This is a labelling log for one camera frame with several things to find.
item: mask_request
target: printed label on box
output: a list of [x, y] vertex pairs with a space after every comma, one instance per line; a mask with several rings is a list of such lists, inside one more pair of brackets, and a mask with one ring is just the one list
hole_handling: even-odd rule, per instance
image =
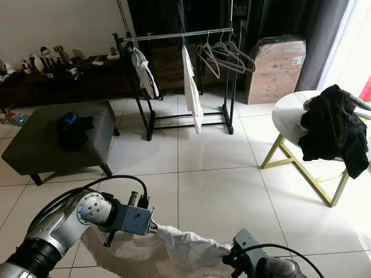
[[302, 65], [304, 62], [305, 56], [296, 56], [292, 59], [293, 65]]

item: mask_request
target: black cable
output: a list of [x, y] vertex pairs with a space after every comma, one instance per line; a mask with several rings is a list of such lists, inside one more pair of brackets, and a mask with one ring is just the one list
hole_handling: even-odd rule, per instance
[[58, 196], [57, 198], [55, 198], [54, 200], [52, 200], [50, 203], [48, 203], [36, 216], [35, 218], [31, 221], [28, 229], [27, 229], [27, 234], [33, 230], [33, 228], [35, 227], [35, 225], [39, 222], [39, 220], [41, 220], [44, 216], [46, 216], [47, 214], [49, 214], [50, 212], [52, 212], [54, 209], [56, 209], [57, 207], [59, 207], [65, 200], [73, 197], [73, 196], [76, 196], [77, 194], [81, 193], [82, 191], [95, 191], [93, 189], [90, 189], [91, 186], [95, 185], [95, 184], [98, 184], [102, 181], [107, 181], [107, 180], [110, 180], [110, 179], [113, 179], [113, 178], [129, 178], [131, 180], [135, 180], [137, 182], [139, 182], [141, 184], [141, 186], [143, 187], [143, 191], [144, 191], [144, 196], [147, 196], [148, 193], [147, 193], [147, 187], [145, 185], [145, 183], [133, 176], [133, 175], [112, 175], [110, 177], [104, 177], [104, 178], [99, 178], [98, 180], [95, 180], [95, 181], [92, 181], [82, 187], [78, 187], [78, 188], [74, 188], [74, 189], [71, 189], [67, 192], [64, 192], [63, 194], [61, 194], [60, 196]]
[[308, 258], [306, 258], [304, 255], [300, 254], [299, 252], [297, 252], [297, 251], [295, 251], [295, 250], [293, 250], [289, 247], [283, 246], [283, 245], [279, 245], [279, 244], [275, 244], [275, 243], [258, 244], [258, 245], [254, 245], [254, 246], [250, 246], [248, 248], [242, 249], [240, 252], [238, 252], [238, 254], [242, 254], [242, 253], [254, 250], [254, 249], [264, 248], [264, 247], [276, 247], [276, 248], [280, 248], [280, 249], [290, 251], [290, 252], [298, 255], [300, 258], [305, 260], [310, 266], [312, 266], [312, 268], [317, 272], [317, 274], [320, 278], [324, 278], [322, 273], [319, 271], [319, 269]]

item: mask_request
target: ottoman leg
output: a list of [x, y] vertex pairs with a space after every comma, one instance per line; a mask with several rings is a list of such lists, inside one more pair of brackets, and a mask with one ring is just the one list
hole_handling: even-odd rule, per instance
[[30, 175], [34, 183], [36, 183], [37, 186], [42, 185], [42, 180], [40, 179], [40, 176], [38, 174], [32, 174]]
[[103, 165], [101, 165], [100, 167], [102, 168], [102, 170], [104, 171], [104, 173], [107, 175], [107, 177], [112, 176], [111, 169], [109, 168], [109, 166], [106, 163], [103, 164]]
[[120, 131], [118, 131], [117, 127], [114, 129], [114, 136], [120, 136]]

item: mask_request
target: round white tabletop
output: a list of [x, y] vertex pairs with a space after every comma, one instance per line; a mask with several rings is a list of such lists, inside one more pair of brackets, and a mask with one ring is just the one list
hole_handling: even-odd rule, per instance
[[[307, 130], [300, 125], [301, 116], [305, 113], [305, 100], [319, 95], [321, 91], [301, 91], [282, 97], [273, 108], [272, 119], [277, 130], [291, 143], [298, 145], [300, 137], [307, 134]], [[366, 122], [368, 128], [367, 141], [369, 152], [367, 157], [371, 161], [371, 120]]]

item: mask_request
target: hanging white garment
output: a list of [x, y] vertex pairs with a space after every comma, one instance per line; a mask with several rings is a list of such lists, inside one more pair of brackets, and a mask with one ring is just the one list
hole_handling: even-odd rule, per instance
[[110, 248], [105, 234], [96, 226], [82, 235], [82, 243], [97, 265], [124, 278], [204, 278], [231, 277], [234, 269], [222, 263], [230, 246], [158, 225], [156, 235], [135, 236], [117, 232]]
[[143, 53], [137, 49], [132, 49], [132, 63], [135, 68], [135, 71], [137, 72], [137, 75], [139, 77], [139, 86], [142, 89], [146, 89], [149, 97], [156, 98], [159, 96], [158, 88], [155, 83], [154, 77], [148, 68], [148, 61], [146, 57], [143, 55]]
[[203, 112], [199, 103], [198, 90], [196, 83], [193, 80], [193, 66], [187, 48], [183, 45], [183, 70], [184, 70], [184, 94], [187, 102], [188, 111], [192, 111], [193, 120], [195, 123], [196, 133], [201, 133], [201, 125], [203, 121]]

